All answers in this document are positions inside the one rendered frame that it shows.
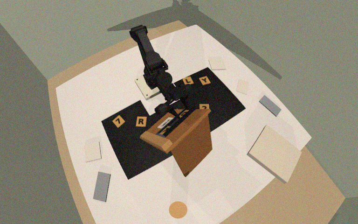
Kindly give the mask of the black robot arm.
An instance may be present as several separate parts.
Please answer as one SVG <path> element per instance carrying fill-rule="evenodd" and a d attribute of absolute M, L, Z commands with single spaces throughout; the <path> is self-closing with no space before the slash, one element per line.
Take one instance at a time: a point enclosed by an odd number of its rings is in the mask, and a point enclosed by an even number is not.
<path fill-rule="evenodd" d="M 131 38 L 133 38 L 133 40 L 138 43 L 138 47 L 145 65 L 143 76 L 149 88 L 151 90 L 156 87 L 161 89 L 162 87 L 168 87 L 170 85 L 170 89 L 164 89 L 165 97 L 167 100 L 173 99 L 177 101 L 183 97 L 186 87 L 183 83 L 178 84 L 176 87 L 171 84 L 172 76 L 169 74 L 169 72 L 165 71 L 168 70 L 168 65 L 164 59 L 160 57 L 159 53 L 154 51 L 147 36 L 148 31 L 146 26 L 139 25 L 137 27 L 131 28 L 129 33 Z"/>

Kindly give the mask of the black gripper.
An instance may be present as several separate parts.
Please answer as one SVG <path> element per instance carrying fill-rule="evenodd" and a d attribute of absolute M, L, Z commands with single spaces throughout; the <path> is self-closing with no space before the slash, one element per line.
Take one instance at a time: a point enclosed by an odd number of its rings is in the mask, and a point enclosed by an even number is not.
<path fill-rule="evenodd" d="M 185 84 L 184 85 L 186 87 L 186 90 L 184 91 L 184 96 L 180 98 L 181 102 L 183 103 L 183 105 L 186 107 L 187 110 L 190 110 L 189 108 L 189 104 L 188 104 L 188 94 L 187 92 L 189 92 L 190 90 L 193 89 L 193 87 L 190 84 Z M 168 87 L 162 87 L 161 89 L 159 89 L 160 93 L 163 94 L 163 96 L 165 97 L 165 92 L 164 89 L 170 89 L 170 85 Z M 167 98 L 165 97 L 165 100 L 167 100 Z M 172 115 L 174 115 L 175 117 L 177 117 L 178 119 L 180 119 L 180 116 L 175 112 L 173 106 L 170 106 L 170 104 L 173 102 L 174 100 L 170 99 L 167 100 L 165 103 L 163 104 L 159 104 L 157 107 L 154 108 L 154 111 L 156 114 L 163 114 L 164 112 L 169 112 Z"/>

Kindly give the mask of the grey cylindrical canister with tan lid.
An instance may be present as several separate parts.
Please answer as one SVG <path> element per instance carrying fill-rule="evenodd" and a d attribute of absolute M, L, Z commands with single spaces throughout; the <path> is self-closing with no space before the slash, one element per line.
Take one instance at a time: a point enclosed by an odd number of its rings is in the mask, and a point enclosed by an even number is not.
<path fill-rule="evenodd" d="M 181 201 L 173 202 L 169 207 L 169 213 L 174 218 L 182 218 L 187 213 L 187 206 Z"/>

